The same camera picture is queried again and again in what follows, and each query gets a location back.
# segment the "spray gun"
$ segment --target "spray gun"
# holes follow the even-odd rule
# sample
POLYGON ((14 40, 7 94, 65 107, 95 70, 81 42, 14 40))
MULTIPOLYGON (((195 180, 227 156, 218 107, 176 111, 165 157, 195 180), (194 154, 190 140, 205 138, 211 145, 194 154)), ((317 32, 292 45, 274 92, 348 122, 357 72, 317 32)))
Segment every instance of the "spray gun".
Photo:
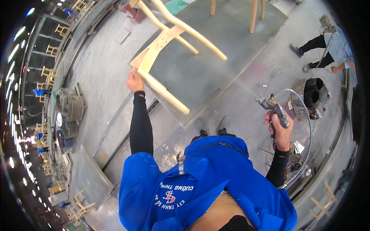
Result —
MULTIPOLYGON (((260 96, 259 99, 256 99, 259 105, 261 105, 263 108, 266 110, 271 110, 271 116, 270 116, 270 122, 271 122, 271 117, 273 114, 277 114, 280 120, 281 126, 284 128, 289 127, 289 122, 288 122, 288 116, 286 115, 285 111, 281 107, 280 103, 274 104, 272 101, 275 99, 275 95, 271 94, 271 97, 269 99, 262 98, 260 96)), ((275 139, 275 128, 272 126, 272 129, 274 129, 274 134, 271 135, 271 138, 275 139)))

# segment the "concrete floor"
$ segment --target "concrete floor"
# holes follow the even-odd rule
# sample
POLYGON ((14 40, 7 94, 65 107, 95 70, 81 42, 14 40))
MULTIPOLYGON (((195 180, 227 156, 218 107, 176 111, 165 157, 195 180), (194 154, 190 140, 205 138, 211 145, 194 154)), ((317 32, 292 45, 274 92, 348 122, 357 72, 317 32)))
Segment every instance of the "concrete floor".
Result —
MULTIPOLYGON (((342 74, 333 74, 326 69, 314 70, 312 73, 302 72, 302 66, 315 58, 321 58, 324 49, 312 50, 301 59, 289 49, 289 43, 302 46, 318 36, 319 18, 323 14, 330 16, 329 10, 320 0, 305 1, 299 6, 291 0, 280 0, 274 5, 289 17, 286 25, 244 73, 201 115, 211 135, 215 134, 222 116, 228 115, 231 119, 229 132, 247 143, 253 166, 262 175, 267 174, 266 155, 258 151, 258 147, 268 137, 269 132, 267 126, 263 125, 266 111, 255 102, 254 94, 269 97, 271 93, 282 88, 291 88, 301 78, 322 78, 333 98, 327 104, 328 112, 325 117, 315 123, 313 149, 316 150, 324 150, 324 146, 328 142, 331 143, 332 136, 335 135, 331 128, 336 126, 332 118, 342 112, 337 108, 342 74)), ((78 159, 78 147, 81 144, 91 156, 100 150, 108 158, 127 134, 132 116, 132 95, 126 86, 130 72, 129 61, 156 30, 148 19, 137 25, 126 19, 124 13, 117 11, 74 63, 73 77, 69 85, 80 83, 85 103, 88 105, 80 123, 75 144, 77 148, 72 155, 74 162, 78 159), (123 28, 130 30, 131 34, 122 44, 118 44, 114 38, 123 28), (121 110, 122 102, 127 98, 128 104, 121 110), (103 135, 115 115, 117 116, 114 124, 111 124, 109 132, 103 135)), ((149 106, 154 96, 146 89, 149 106)), ((283 95, 277 98, 277 101, 284 103, 287 97, 288 95, 283 95)), ((176 164, 174 157, 178 152, 183 153, 184 148, 196 135, 196 130, 193 126, 183 129, 176 118, 161 105, 153 110, 150 118, 154 135, 154 158, 160 170, 166 171, 176 164)), ((308 134, 308 123, 296 119, 292 140, 299 140, 304 144, 308 134)), ((104 171, 115 189, 99 210, 84 216, 88 224, 99 222, 98 229, 107 231, 125 230, 118 218, 117 205, 123 162, 130 154, 130 145, 127 142, 104 171)), ((78 191, 73 183, 70 190, 70 195, 78 191)))

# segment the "black arm sleeve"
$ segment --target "black arm sleeve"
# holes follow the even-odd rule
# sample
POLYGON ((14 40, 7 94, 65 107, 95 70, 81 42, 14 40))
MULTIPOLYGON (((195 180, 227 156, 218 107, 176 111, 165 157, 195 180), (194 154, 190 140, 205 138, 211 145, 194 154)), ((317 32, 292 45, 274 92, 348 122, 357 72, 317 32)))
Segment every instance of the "black arm sleeve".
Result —
POLYGON ((130 127, 131 154, 147 152, 153 155, 153 130, 150 123, 144 91, 134 93, 134 111, 130 127))
POLYGON ((275 187, 279 187, 284 184, 286 165, 289 161, 288 152, 282 152, 278 149, 275 150, 274 159, 272 160, 269 172, 266 175, 268 179, 275 187))

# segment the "red wristband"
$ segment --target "red wristband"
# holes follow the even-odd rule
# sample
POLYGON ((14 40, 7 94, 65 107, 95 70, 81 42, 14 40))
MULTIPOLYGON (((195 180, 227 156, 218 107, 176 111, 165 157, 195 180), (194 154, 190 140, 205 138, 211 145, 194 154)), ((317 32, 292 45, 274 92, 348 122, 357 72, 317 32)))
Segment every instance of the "red wristband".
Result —
POLYGON ((292 143, 290 143, 289 144, 289 146, 287 146, 287 147, 284 147, 284 148, 281 148, 281 147, 279 147, 277 144, 276 144, 276 148, 279 150, 279 151, 281 151, 281 152, 288 152, 288 151, 290 151, 290 145, 291 145, 292 143))

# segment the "shoe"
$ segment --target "shoe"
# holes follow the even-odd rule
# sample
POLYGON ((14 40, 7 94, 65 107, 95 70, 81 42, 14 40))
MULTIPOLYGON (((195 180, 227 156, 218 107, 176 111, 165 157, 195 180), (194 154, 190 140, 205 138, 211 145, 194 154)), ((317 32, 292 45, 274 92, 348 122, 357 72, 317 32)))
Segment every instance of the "shoe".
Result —
POLYGON ((221 119, 220 125, 217 127, 216 134, 218 134, 218 131, 221 129, 225 129, 225 132, 227 133, 229 131, 230 126, 230 119, 228 116, 224 116, 221 119))
POLYGON ((303 72, 305 72, 305 73, 307 73, 309 70, 311 70, 311 65, 310 65, 310 63, 309 63, 309 64, 307 64, 306 66, 303 66, 303 67, 302 67, 302 70, 303 70, 303 72))
POLYGON ((196 119, 195 128, 196 128, 196 130, 198 131, 199 134, 201 134, 201 131, 205 131, 207 133, 206 126, 204 125, 203 120, 200 119, 200 118, 196 119))
POLYGON ((301 54, 301 52, 299 51, 299 48, 294 46, 292 43, 290 44, 290 48, 292 49, 292 51, 294 51, 294 53, 296 53, 296 55, 300 58, 302 57, 303 54, 301 54))

